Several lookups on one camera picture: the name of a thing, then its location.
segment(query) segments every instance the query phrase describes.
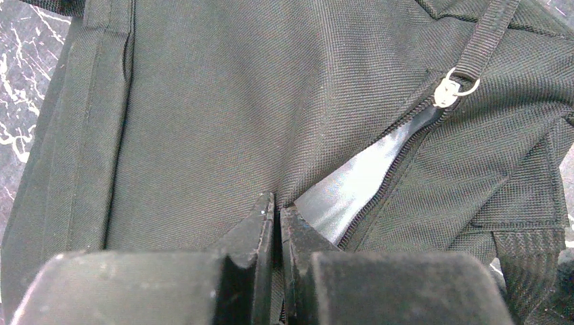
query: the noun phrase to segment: black plastic piece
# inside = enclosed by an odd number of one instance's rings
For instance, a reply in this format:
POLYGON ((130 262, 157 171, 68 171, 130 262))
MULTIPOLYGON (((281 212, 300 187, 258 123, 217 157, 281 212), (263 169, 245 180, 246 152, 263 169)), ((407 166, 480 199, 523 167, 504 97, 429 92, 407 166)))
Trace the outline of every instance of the black plastic piece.
POLYGON ((261 195, 204 252, 58 255, 12 324, 269 324, 273 210, 261 195))

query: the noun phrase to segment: woven nylon fabric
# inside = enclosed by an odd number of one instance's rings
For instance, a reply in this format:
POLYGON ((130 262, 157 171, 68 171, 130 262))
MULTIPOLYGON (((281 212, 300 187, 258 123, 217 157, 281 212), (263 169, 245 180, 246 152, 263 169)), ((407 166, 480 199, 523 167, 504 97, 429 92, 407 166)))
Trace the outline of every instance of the woven nylon fabric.
POLYGON ((52 75, 49 89, 37 120, 35 145, 30 151, 18 195, 14 200, 11 217, 2 239, 2 309, 9 323, 28 285, 32 283, 39 268, 47 262, 41 245, 45 218, 43 209, 49 182, 51 157, 58 134, 57 123, 61 114, 60 92, 64 86, 68 54, 72 42, 82 27, 81 19, 72 19, 60 59, 52 75))
POLYGON ((494 232, 493 237, 502 273, 514 276, 505 276, 508 306, 516 323, 522 324, 550 294, 547 288, 552 288, 556 279, 564 232, 494 232))
POLYGON ((481 16, 464 48, 455 75, 476 81, 506 32, 521 0, 493 0, 481 16))
POLYGON ((86 0, 22 0, 63 16, 82 17, 86 0))
POLYGON ((72 31, 66 76, 41 158, 27 169, 40 186, 24 184, 24 197, 3 239, 7 263, 2 263, 2 295, 8 320, 46 260, 62 251, 104 247, 131 76, 125 53, 130 48, 131 1, 90 1, 87 8, 81 27, 72 31))

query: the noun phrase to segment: black strap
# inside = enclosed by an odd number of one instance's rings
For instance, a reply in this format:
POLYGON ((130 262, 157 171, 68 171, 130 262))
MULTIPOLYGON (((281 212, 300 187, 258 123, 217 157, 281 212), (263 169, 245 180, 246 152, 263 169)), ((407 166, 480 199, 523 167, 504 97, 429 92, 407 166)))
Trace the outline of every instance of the black strap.
POLYGON ((565 246, 564 230, 494 232, 493 236, 506 281, 508 308, 514 321, 524 324, 554 286, 558 255, 565 246))
MULTIPOLYGON (((502 40, 520 0, 492 0, 478 21, 454 75, 476 82, 502 40)), ((506 281, 507 304, 515 322, 524 324, 554 285, 563 230, 494 232, 506 281)))
POLYGON ((63 16, 82 17, 86 0, 22 0, 63 16))
POLYGON ((454 75, 476 81, 502 40, 521 0, 492 0, 474 28, 454 75))

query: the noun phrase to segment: webbing strap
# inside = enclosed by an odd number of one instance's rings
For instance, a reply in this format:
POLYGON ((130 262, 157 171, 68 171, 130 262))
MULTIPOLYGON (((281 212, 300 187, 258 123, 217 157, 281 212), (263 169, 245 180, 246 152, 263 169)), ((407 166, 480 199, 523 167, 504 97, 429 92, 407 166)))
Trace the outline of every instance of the webbing strap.
POLYGON ((475 82, 502 40, 521 0, 492 0, 474 27, 454 75, 475 82))
POLYGON ((554 285, 558 255, 565 248, 564 230, 494 232, 493 236, 508 308, 514 321, 524 324, 554 285))

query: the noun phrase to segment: zipper teeth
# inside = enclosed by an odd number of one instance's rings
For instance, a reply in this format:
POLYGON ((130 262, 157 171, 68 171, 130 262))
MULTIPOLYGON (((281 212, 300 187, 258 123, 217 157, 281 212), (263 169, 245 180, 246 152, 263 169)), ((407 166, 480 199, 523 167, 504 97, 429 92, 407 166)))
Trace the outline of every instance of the zipper teeth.
POLYGON ((402 127, 404 124, 410 122, 418 113, 422 112, 425 108, 433 105, 433 96, 426 98, 422 103, 418 104, 415 108, 410 110, 407 114, 403 115, 398 121, 394 122, 390 127, 387 127, 375 140, 371 141, 369 146, 372 146, 378 140, 386 137, 388 134, 394 130, 402 127))
MULTIPOLYGON (((385 132, 381 135, 381 137, 379 139, 383 138, 384 136, 386 136, 390 132, 394 131, 396 128, 398 128, 398 127, 402 126, 403 124, 407 123, 408 121, 412 120, 415 115, 417 115, 419 112, 422 112, 425 108, 428 108, 431 105, 433 105, 433 100, 434 100, 433 96, 430 96, 429 98, 427 98, 424 102, 419 104, 416 108, 414 108, 411 112, 409 112, 405 117, 403 117, 401 119, 401 120, 405 119, 405 121, 397 121, 395 124, 391 125, 387 130, 385 130, 385 132)), ((454 107, 456 107, 456 105, 457 105, 457 103, 455 103, 451 108, 445 109, 445 112, 435 122, 433 122, 432 124, 427 125, 426 127, 423 127, 422 129, 418 130, 417 132, 415 132, 415 134, 413 134, 413 136, 411 136, 407 140, 405 145, 401 148, 398 155, 393 160, 393 163, 389 167, 387 174, 385 174, 385 176, 382 180, 382 183, 381 183, 379 189, 377 190, 377 193, 375 193, 375 195, 369 200, 369 202, 353 218, 353 220, 351 221, 351 224, 349 224, 347 230, 343 234, 343 237, 341 238, 340 242, 337 244, 338 248, 340 248, 343 251, 345 251, 347 249, 347 246, 349 245, 349 242, 351 241, 351 237, 353 237, 353 234, 357 231, 357 226, 359 225, 359 223, 365 218, 365 216, 369 212, 371 212, 371 210, 375 207, 375 205, 383 199, 384 195, 386 194, 387 188, 389 186, 389 182, 392 180, 393 176, 395 175, 395 172, 396 172, 398 165, 405 158, 405 156, 406 156, 407 152, 410 150, 410 148, 415 144, 415 142, 417 140, 420 139, 421 135, 423 135, 428 130, 431 130, 431 129, 437 127, 438 125, 440 125, 450 115, 449 112, 454 110, 454 107)))
POLYGON ((281 313, 279 314, 279 322, 285 324, 287 317, 285 316, 285 300, 283 300, 283 306, 281 306, 281 313))

